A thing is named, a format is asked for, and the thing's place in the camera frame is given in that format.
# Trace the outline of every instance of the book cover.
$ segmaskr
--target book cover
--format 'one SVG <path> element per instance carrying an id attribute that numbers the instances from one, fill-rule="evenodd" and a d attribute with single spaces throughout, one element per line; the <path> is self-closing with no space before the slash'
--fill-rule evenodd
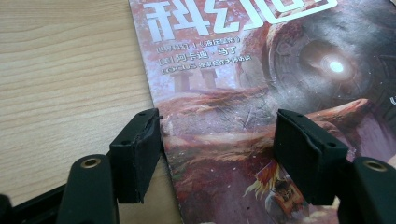
<path id="1" fill-rule="evenodd" d="M 274 160 L 276 111 L 396 165 L 389 0 L 130 0 L 185 223 L 337 223 Z"/>

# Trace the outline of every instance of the magazine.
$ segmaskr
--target magazine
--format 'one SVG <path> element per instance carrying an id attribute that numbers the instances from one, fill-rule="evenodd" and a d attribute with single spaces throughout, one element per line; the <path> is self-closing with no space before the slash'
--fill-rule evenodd
<path id="1" fill-rule="evenodd" d="M 274 160 L 279 108 L 396 165 L 389 0 L 130 0 L 184 223 L 338 223 Z"/>

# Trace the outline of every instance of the wooden table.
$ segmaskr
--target wooden table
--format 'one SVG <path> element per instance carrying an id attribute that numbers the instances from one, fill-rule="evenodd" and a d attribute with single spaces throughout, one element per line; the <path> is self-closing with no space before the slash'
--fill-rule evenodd
<path id="1" fill-rule="evenodd" d="M 0 192 L 14 205 L 65 183 L 152 108 L 127 0 L 0 1 Z M 121 223 L 180 223 L 163 159 Z"/>

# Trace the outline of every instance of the light wood grain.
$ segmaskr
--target light wood grain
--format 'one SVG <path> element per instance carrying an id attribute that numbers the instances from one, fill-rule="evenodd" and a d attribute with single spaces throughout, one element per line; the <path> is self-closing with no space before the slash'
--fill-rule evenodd
<path id="1" fill-rule="evenodd" d="M 0 1 L 0 192 L 13 204 L 62 185 L 71 164 L 153 107 L 127 0 Z M 161 160 L 122 223 L 180 223 Z"/>

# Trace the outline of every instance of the bright light orb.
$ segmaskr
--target bright light orb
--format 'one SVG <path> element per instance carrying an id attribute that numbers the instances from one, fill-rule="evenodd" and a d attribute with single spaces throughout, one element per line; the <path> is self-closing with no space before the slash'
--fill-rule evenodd
<path id="1" fill-rule="evenodd" d="M 329 66 L 330 69 L 332 69 L 332 71 L 334 71 L 335 73 L 341 73 L 344 71 L 344 66 L 339 62 L 331 62 Z"/>

